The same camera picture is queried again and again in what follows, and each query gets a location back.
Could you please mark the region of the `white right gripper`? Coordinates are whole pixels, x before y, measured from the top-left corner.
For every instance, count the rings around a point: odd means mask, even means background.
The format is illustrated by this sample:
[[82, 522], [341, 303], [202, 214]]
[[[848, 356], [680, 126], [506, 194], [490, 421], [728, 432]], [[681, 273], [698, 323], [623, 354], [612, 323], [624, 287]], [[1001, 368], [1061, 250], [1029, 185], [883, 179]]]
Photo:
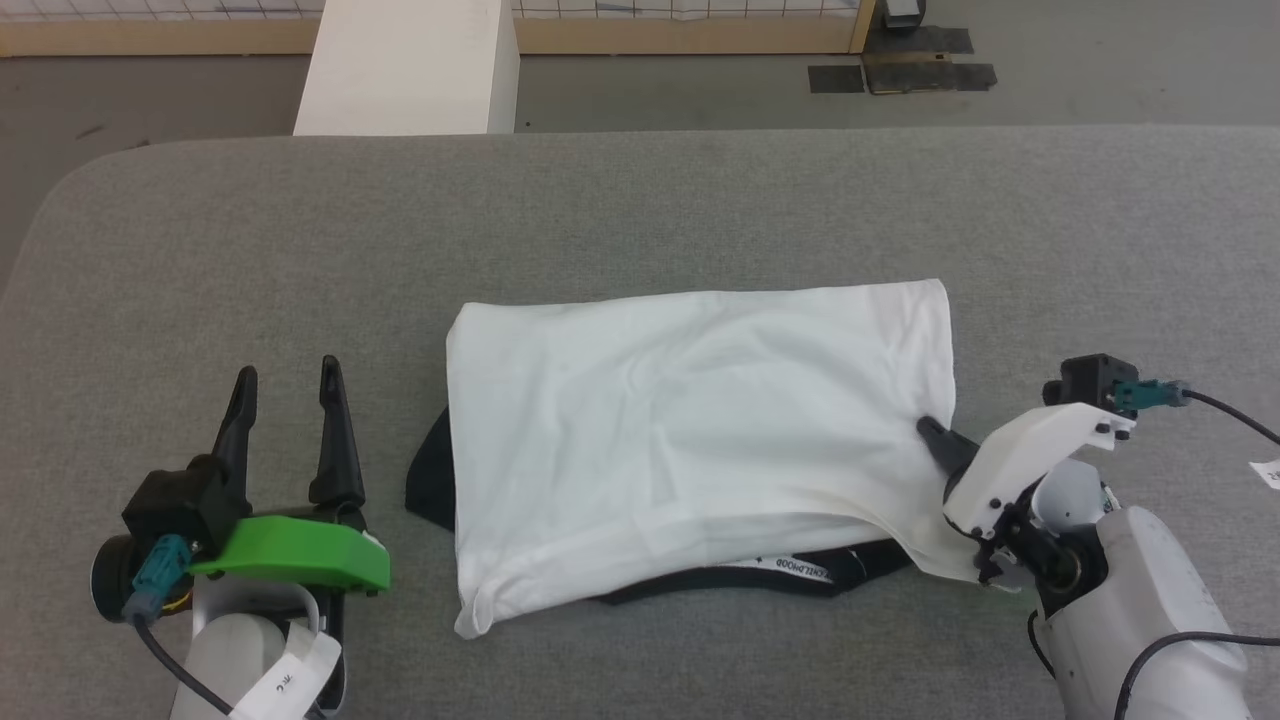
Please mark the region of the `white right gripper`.
[[1004, 506], [1033, 487], [1079, 448], [1115, 450], [1117, 434], [1137, 420], [1087, 404], [1032, 409], [993, 430], [980, 445], [933, 416], [916, 421], [916, 433], [948, 477], [959, 477], [943, 495], [943, 515], [960, 530], [995, 537]]

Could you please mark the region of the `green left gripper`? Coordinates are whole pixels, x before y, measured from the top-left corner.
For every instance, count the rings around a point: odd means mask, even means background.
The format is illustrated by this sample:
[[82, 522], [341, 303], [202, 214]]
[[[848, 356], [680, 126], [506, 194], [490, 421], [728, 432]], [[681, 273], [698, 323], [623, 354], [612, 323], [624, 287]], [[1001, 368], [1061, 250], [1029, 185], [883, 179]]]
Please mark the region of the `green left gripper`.
[[227, 497], [241, 518], [216, 556], [195, 559], [193, 577], [243, 577], [326, 588], [342, 593], [379, 594], [390, 589], [389, 551], [369, 533], [362, 506], [365, 484], [339, 360], [323, 357], [319, 402], [323, 432], [310, 503], [300, 515], [250, 516], [247, 462], [250, 432], [256, 423], [259, 374], [243, 366], [224, 413], [212, 456]]

